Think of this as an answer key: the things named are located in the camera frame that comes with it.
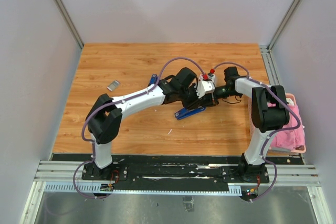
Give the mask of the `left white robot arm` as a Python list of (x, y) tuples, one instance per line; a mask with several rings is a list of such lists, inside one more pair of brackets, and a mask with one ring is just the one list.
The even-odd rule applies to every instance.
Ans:
[(121, 122), (127, 117), (153, 106), (180, 101), (187, 110), (201, 106), (201, 100), (214, 91), (207, 74), (202, 79), (184, 67), (176, 75), (157, 79), (140, 91), (111, 98), (101, 95), (89, 112), (84, 127), (91, 134), (94, 173), (100, 179), (112, 175), (111, 144), (118, 136)]

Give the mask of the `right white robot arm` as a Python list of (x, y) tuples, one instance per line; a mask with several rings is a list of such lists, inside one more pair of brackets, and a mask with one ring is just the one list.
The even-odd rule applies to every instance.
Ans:
[(230, 175), (243, 182), (269, 181), (263, 178), (267, 151), (276, 136), (290, 121), (291, 109), (287, 105), (285, 89), (281, 85), (270, 86), (252, 79), (248, 74), (241, 76), (236, 67), (224, 70), (224, 86), (205, 95), (205, 106), (216, 106), (220, 99), (230, 96), (247, 96), (251, 99), (250, 118), (254, 126), (248, 148), (242, 153), (237, 169)]

